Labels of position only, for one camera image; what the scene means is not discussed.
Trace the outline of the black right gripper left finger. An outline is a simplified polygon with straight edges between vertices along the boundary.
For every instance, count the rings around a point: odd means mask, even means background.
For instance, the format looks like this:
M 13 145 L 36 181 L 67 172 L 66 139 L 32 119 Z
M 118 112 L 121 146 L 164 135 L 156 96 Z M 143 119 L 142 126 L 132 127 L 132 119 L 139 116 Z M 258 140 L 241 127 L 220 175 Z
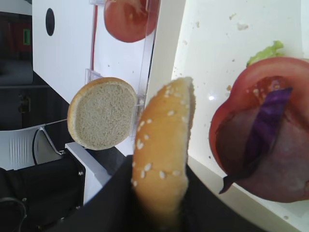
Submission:
M 50 232 L 148 232 L 150 225 L 139 209 L 132 190 L 132 156 L 81 209 Z

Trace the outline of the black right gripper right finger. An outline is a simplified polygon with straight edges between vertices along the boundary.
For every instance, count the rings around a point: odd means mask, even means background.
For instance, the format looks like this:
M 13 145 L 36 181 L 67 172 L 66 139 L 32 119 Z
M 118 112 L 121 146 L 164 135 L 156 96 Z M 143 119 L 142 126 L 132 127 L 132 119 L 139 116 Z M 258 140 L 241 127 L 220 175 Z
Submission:
M 182 207 L 183 232 L 262 232 L 216 197 L 186 166 L 189 180 Z

